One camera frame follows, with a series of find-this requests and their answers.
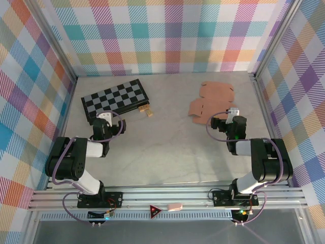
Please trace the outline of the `aluminium corner post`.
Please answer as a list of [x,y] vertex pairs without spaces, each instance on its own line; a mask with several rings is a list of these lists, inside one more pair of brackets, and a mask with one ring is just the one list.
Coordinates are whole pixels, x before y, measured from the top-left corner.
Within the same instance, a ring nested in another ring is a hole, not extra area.
[[48,24],[45,16],[43,15],[42,10],[39,7],[37,1],[24,0],[24,2],[27,5],[28,9],[30,10],[32,16],[35,18],[36,22],[38,23],[49,45],[53,48],[55,54],[58,57],[58,60],[61,62],[67,75],[74,83],[76,83],[78,79],[77,75],[75,74],[67,56],[65,55],[63,49],[61,48],[58,39],[55,37],[55,34],[52,31],[51,26]]
[[278,0],[247,72],[258,80],[303,0]]

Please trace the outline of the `pink paper box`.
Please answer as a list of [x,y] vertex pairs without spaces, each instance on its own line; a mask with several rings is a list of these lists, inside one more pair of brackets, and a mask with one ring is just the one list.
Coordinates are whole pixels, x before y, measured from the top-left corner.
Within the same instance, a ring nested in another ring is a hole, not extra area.
[[234,104],[234,87],[228,83],[205,81],[201,85],[199,96],[190,103],[188,111],[195,124],[205,125],[213,114],[237,107]]

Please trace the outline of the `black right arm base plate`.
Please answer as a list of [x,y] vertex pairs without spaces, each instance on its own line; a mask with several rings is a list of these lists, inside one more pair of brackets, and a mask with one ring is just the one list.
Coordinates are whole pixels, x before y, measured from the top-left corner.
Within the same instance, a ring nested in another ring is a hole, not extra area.
[[235,193],[233,190],[213,191],[212,200],[214,207],[259,206],[257,195]]

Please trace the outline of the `red black triangle button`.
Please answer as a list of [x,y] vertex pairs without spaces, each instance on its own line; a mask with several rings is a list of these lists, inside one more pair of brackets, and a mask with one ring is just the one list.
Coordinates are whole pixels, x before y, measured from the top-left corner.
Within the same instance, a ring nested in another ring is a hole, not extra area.
[[154,205],[149,205],[150,206],[150,218],[154,219],[158,214],[162,212],[162,209],[154,206]]

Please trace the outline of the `black adapter board with connector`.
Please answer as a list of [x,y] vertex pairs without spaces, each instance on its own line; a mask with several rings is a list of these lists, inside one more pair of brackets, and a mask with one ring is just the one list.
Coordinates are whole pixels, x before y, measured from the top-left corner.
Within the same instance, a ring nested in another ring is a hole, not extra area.
[[98,212],[98,211],[89,211],[87,213],[88,219],[103,219],[103,220],[109,220],[111,217],[115,215],[115,212],[113,210],[108,210],[106,212]]
[[233,221],[247,221],[249,219],[249,211],[248,210],[231,210]]

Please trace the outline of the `black grey chess board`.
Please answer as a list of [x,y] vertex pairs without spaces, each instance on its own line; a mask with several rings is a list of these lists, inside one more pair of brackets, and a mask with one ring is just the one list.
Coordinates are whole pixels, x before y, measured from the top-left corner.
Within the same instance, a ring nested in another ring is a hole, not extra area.
[[87,121],[90,125],[96,115],[107,110],[119,115],[149,104],[149,98],[139,79],[107,88],[81,98]]

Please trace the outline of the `aluminium front rail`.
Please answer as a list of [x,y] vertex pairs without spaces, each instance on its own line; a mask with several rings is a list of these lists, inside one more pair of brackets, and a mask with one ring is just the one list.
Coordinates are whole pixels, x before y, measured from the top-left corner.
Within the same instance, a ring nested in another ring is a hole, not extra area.
[[[146,210],[149,205],[167,209],[170,203],[182,203],[184,210],[199,209],[231,209],[232,207],[214,207],[212,200],[212,186],[141,186],[141,187],[107,187],[106,192],[122,192],[123,210]],[[48,188],[45,191],[35,191],[29,210],[76,210],[78,197],[73,195],[71,188]],[[307,201],[302,189],[291,188],[287,184],[279,184],[264,188],[258,193],[259,209],[262,206],[268,209],[277,208],[305,208]]]

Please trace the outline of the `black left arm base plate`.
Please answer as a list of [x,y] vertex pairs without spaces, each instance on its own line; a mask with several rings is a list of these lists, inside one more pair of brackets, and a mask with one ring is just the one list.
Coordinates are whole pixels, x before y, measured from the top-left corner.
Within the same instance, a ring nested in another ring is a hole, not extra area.
[[122,192],[103,192],[97,195],[79,195],[78,208],[108,208],[122,207]]

